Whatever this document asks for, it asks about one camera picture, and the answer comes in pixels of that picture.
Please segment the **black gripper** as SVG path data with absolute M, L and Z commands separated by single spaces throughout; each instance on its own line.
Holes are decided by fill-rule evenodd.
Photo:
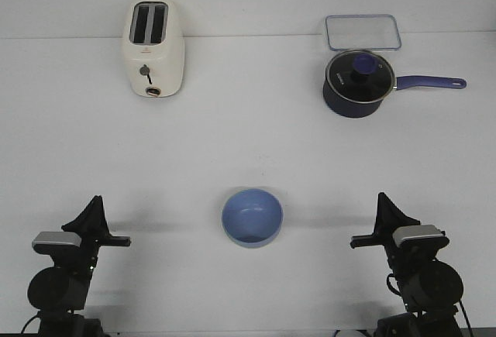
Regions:
M 432 262 L 438 251 L 448 246 L 450 240 L 443 232 L 427 236 L 404 236 L 400 237 L 399 242 L 394 240 L 392 233 L 396 229 L 412 225 L 421 225 L 421 222 L 404 214 L 384 192 L 380 192 L 373 235 L 353 236 L 350 247 L 383 246 L 388 266 L 393 271 L 418 270 Z
M 98 251 L 102 246 L 129 247 L 129 236 L 114 236 L 110 233 L 105 218 L 101 195 L 95 195 L 73 221 L 61 226 L 64 232 L 73 232 L 81 237 L 77 255 L 79 271 L 93 271 L 98 262 Z

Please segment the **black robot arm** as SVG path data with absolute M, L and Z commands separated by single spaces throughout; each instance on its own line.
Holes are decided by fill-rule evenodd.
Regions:
M 404 214 L 381 192 L 371 234 L 353 236 L 350 247 L 382 246 L 391 272 L 388 289 L 398 295 L 405 312 L 377 321 L 375 336 L 461 336 L 456 322 L 462 305 L 463 281 L 449 264 L 437 259 L 450 243 L 434 225 Z
M 48 255 L 53 266 L 30 281 L 27 297 L 40 320 L 38 336 L 106 336 L 97 318 L 86 318 L 84 309 L 98 253 L 103 246 L 129 247 L 128 236 L 111 234 L 103 198 L 95 195 L 81 214 L 58 232 L 40 232 L 33 250 Z

